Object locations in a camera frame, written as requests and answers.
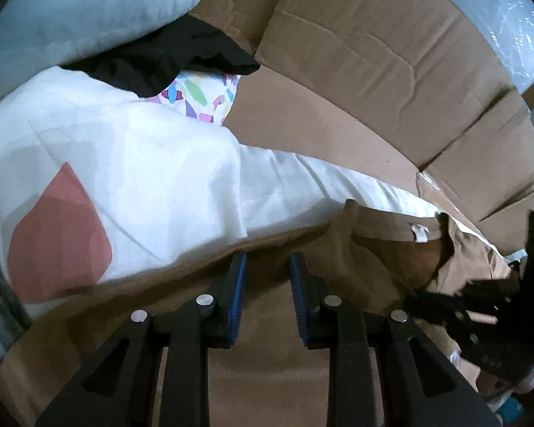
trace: light blue pillow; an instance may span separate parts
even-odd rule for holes
[[[140,38],[200,0],[9,0],[0,13],[0,98],[43,69]]]

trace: silver rivet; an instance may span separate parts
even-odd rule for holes
[[[146,318],[148,318],[148,313],[145,310],[133,311],[130,314],[130,319],[135,323],[143,323],[146,321]]]
[[[196,299],[196,303],[198,305],[201,305],[202,307],[212,305],[213,301],[214,301],[214,296],[209,295],[209,294],[198,295]]]
[[[342,303],[342,299],[340,299],[337,295],[327,295],[325,297],[325,304],[329,307],[338,307]]]
[[[404,310],[393,310],[390,316],[397,323],[405,323],[408,320],[408,314]]]

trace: black cloth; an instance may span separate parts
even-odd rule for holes
[[[65,68],[150,98],[184,69],[249,75],[259,64],[222,31],[185,15],[143,38]]]

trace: red drop print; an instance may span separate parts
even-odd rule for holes
[[[107,233],[66,162],[18,223],[8,252],[14,293],[39,304],[97,284],[112,260]]]

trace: white label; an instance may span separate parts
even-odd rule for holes
[[[429,228],[424,225],[418,225],[413,224],[411,225],[411,231],[413,231],[413,234],[415,234],[415,241],[416,242],[427,242],[427,233],[429,232]]]

